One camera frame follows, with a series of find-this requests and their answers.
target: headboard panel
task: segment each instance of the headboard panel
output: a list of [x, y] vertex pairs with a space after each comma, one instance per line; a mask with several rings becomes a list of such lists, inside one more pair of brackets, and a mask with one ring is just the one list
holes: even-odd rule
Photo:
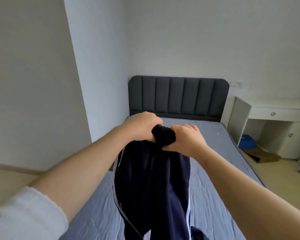
[[144, 111], [160, 117], [220, 122], [228, 95], [224, 79], [133, 76], [130, 115]]

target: hand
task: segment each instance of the hand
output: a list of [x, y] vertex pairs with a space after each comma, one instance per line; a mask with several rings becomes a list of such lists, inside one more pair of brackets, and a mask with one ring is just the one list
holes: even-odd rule
[[155, 142], [151, 130], [156, 125], [163, 125], [162, 119], [154, 113], [143, 112], [131, 116], [121, 126], [127, 130], [130, 141], [148, 140]]
[[209, 148], [195, 125], [172, 125], [171, 129], [176, 133], [176, 141], [164, 146], [164, 151], [174, 151], [197, 159], [202, 149]]

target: cardboard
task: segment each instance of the cardboard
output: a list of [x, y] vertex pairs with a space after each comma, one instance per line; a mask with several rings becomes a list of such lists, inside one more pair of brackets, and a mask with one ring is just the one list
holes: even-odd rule
[[271, 162], [277, 162], [281, 158], [275, 153], [270, 153], [262, 150], [259, 147], [256, 147], [254, 149], [246, 149], [241, 148], [241, 150], [248, 154], [253, 160], [255, 160], [257, 163], [271, 163]]

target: blue-gray bed sheet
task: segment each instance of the blue-gray bed sheet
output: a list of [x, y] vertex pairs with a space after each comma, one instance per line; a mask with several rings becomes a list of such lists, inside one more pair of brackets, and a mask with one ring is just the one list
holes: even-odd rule
[[[219, 122], [162, 118], [164, 126], [196, 125], [207, 144], [232, 165], [262, 185], [248, 162]], [[113, 198], [113, 172], [106, 176], [88, 202], [69, 224], [62, 240], [124, 239], [124, 222]], [[191, 225], [200, 228], [210, 240], [245, 239], [232, 219], [203, 168], [191, 158], [190, 176]]]

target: blue box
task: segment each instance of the blue box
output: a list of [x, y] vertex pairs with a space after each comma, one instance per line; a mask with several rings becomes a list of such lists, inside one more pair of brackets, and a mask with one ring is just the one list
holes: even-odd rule
[[254, 149], [256, 147], [256, 141], [249, 135], [242, 135], [239, 148]]

